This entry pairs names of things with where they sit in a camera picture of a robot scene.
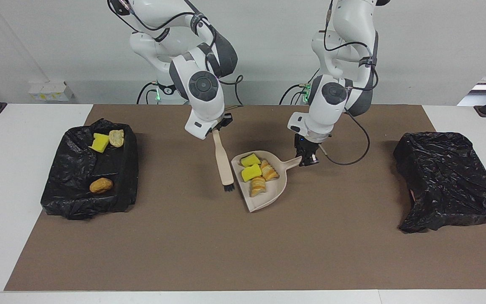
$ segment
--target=white robotic arm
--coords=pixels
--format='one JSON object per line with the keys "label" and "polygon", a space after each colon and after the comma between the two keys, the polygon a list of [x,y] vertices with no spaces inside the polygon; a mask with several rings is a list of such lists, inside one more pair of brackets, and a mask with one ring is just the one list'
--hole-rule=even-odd
{"label": "white robotic arm", "polygon": [[[177,90],[192,106],[185,129],[205,139],[223,118],[219,78],[233,73],[237,64],[232,45],[188,0],[109,1],[137,29],[131,47],[156,69],[161,99],[174,98]],[[204,43],[188,50],[170,27],[189,27]]]}
{"label": "white robotic arm", "polygon": [[[314,35],[312,49],[320,60],[320,70],[310,87],[309,111],[295,112],[288,123],[288,128],[297,133],[295,148],[297,156],[303,156],[301,166],[318,163],[316,150],[330,137],[344,111],[357,116],[369,109],[375,86],[374,76],[377,76],[378,33],[374,29],[373,13],[377,5],[388,2],[338,0],[332,19],[335,31],[319,31]],[[343,78],[341,61],[359,62],[355,81]]]}

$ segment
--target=trash bag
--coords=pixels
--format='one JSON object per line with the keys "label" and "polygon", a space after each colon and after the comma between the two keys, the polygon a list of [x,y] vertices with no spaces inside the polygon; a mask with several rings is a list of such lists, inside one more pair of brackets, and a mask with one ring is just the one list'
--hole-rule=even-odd
{"label": "trash bag", "polygon": [[[93,133],[108,134],[123,130],[122,147],[108,145],[104,153],[89,146]],[[113,188],[93,194],[89,185],[106,177]],[[123,212],[136,201],[138,187],[138,149],[129,125],[100,119],[90,126],[69,129],[63,135],[40,204],[48,215],[70,220],[89,219],[101,212]]]}
{"label": "trash bag", "polygon": [[401,231],[486,223],[486,170],[462,134],[406,133],[394,156],[412,200]]}

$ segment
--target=brown table mat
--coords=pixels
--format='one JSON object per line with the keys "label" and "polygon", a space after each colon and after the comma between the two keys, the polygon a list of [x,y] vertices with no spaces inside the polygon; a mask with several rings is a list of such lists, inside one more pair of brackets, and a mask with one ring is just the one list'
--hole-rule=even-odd
{"label": "brown table mat", "polygon": [[[222,129],[228,157],[295,155],[286,128],[305,107],[245,106]],[[368,156],[341,167],[289,171],[286,191],[249,214],[239,188],[224,193],[212,137],[184,131],[189,106],[95,105],[137,133],[139,186],[129,212],[69,221],[44,212],[5,290],[486,289],[486,225],[406,235],[410,202],[393,150],[405,132],[433,131],[421,106],[373,106],[358,119]],[[339,161],[365,149],[343,115],[324,147]]]}

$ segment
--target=yellow sponge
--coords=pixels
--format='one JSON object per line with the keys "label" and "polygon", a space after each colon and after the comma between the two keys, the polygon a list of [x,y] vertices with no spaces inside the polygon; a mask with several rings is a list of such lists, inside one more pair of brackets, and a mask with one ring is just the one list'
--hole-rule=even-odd
{"label": "yellow sponge", "polygon": [[256,154],[254,154],[254,153],[253,154],[250,154],[247,157],[243,157],[241,159],[241,165],[243,167],[250,167],[250,166],[252,166],[255,163],[258,163],[259,164],[260,163],[260,160],[258,159],[258,157],[256,157]]}
{"label": "yellow sponge", "polygon": [[110,143],[110,137],[100,133],[93,133],[93,138],[93,144],[89,147],[99,153],[104,152],[104,149]]}
{"label": "yellow sponge", "polygon": [[254,179],[254,177],[259,177],[260,175],[262,175],[262,169],[260,169],[260,166],[256,163],[241,171],[241,177],[243,177],[243,181],[245,182]]}

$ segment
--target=dustpan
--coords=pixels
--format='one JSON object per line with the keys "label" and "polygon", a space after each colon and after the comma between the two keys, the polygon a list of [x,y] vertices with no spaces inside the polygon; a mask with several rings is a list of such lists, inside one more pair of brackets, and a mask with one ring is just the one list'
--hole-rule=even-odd
{"label": "dustpan", "polygon": [[[261,160],[267,160],[271,166],[277,171],[279,177],[278,179],[273,179],[266,182],[266,192],[260,193],[254,198],[251,198],[251,182],[244,182],[241,177],[241,171],[245,169],[241,165],[241,159],[249,156],[250,154],[256,154]],[[286,188],[286,183],[288,182],[287,171],[293,167],[296,167],[301,162],[301,156],[289,160],[286,162],[281,161],[275,154],[267,151],[252,151],[238,156],[232,159],[232,168],[234,169],[235,176],[239,183],[239,189],[243,193],[243,198],[247,203],[249,212],[254,212],[256,210],[262,209],[265,206],[269,206],[282,194]]]}

